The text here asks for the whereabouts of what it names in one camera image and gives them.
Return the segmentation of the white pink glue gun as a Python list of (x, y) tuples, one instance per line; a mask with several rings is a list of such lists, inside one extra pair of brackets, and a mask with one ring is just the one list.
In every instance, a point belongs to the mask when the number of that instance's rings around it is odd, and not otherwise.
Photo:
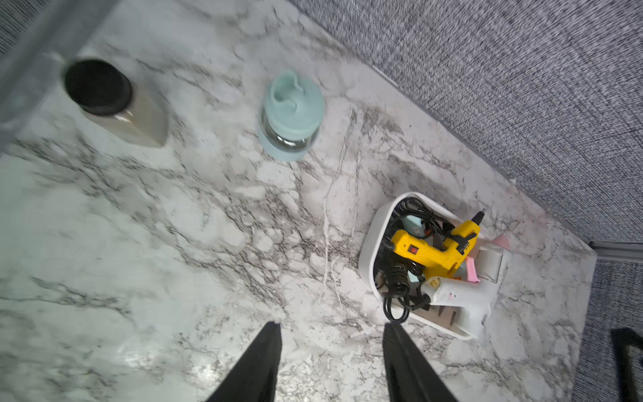
[(415, 318), (461, 340), (480, 338), (496, 304), (511, 256), (510, 240), (505, 234), (485, 241), (473, 260), (477, 282), (430, 278), (420, 287), (421, 294), (430, 298), (430, 308), (415, 313)]

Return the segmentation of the yellow hot glue gun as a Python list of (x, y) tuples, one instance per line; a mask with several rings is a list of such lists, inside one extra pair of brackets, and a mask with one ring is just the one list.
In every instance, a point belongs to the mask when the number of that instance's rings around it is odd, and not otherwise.
[[(432, 277), (455, 277), (477, 244), (485, 214), (481, 210), (455, 226), (417, 197), (406, 197), (395, 205), (374, 264), (376, 288), (382, 295), (383, 313), (388, 320), (404, 323), (410, 313), (430, 308), (430, 298), (421, 294), (420, 286)], [(408, 215), (422, 219), (422, 236), (412, 236), (404, 230), (401, 219)], [(413, 282), (407, 257), (425, 268), (423, 282)]]

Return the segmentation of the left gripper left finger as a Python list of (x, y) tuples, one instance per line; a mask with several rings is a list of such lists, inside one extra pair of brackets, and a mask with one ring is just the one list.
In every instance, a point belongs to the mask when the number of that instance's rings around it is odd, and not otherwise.
[(268, 322), (207, 402), (273, 402), (282, 339), (279, 323)]

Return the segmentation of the mint green glue gun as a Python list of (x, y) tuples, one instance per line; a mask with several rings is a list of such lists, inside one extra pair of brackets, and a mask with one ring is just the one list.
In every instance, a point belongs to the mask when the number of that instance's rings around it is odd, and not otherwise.
[[(406, 230), (412, 236), (422, 236), (424, 234), (422, 219), (420, 219), (419, 217), (408, 215), (401, 219), (401, 223), (404, 230)], [(416, 261), (413, 261), (410, 257), (407, 257), (407, 260), (410, 261), (408, 263), (410, 272), (415, 277), (415, 279), (413, 279), (413, 282), (423, 282), (425, 280), (425, 268)]]

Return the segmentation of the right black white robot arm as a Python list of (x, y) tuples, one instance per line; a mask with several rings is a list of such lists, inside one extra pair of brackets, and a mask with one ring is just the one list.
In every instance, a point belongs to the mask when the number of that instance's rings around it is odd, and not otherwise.
[(642, 401), (642, 336), (631, 328), (611, 330), (620, 401)]

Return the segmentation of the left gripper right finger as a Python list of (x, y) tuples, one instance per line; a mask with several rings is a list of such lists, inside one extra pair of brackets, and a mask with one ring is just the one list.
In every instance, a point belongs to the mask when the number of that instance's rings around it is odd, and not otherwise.
[(390, 401), (457, 402), (399, 323), (385, 325), (383, 360)]

